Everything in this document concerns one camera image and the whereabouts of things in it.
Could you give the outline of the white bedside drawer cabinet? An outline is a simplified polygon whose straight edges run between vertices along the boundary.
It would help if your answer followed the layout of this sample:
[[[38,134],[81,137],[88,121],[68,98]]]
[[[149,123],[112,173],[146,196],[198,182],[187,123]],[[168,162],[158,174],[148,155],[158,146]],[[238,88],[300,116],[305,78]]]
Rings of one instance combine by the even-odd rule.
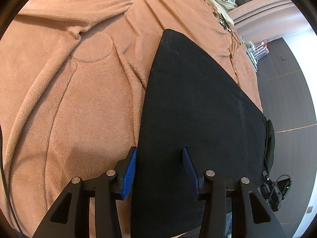
[[[254,43],[251,41],[245,41],[242,38],[242,44],[244,46],[244,49],[245,49],[247,56],[249,57],[251,64],[253,65],[255,72],[257,72],[258,71],[258,67],[257,67],[258,59],[256,58],[257,52],[255,49]]]

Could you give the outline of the pink curtain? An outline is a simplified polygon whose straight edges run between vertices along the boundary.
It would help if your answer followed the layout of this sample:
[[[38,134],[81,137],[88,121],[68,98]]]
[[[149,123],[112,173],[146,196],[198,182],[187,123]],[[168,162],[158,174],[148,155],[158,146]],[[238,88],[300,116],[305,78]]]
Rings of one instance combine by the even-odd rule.
[[[252,0],[228,13],[239,35],[254,44],[310,29],[291,0]]]

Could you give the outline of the black pants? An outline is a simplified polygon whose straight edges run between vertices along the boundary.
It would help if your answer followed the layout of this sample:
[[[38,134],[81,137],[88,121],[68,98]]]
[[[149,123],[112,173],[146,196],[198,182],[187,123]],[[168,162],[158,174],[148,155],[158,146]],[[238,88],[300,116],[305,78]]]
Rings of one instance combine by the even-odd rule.
[[[132,237],[174,237],[201,225],[204,203],[187,178],[182,151],[199,174],[226,187],[262,184],[267,120],[231,76],[187,36],[167,29],[150,69],[137,145]]]

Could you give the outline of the brown fleece blanket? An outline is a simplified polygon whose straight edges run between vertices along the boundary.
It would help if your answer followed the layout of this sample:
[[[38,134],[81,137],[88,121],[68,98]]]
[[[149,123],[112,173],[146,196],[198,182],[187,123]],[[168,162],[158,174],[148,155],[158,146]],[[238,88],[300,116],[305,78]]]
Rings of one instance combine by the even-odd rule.
[[[32,236],[74,177],[94,178],[137,144],[162,32],[203,48],[257,107],[257,78],[214,0],[29,0],[1,39],[1,209]]]

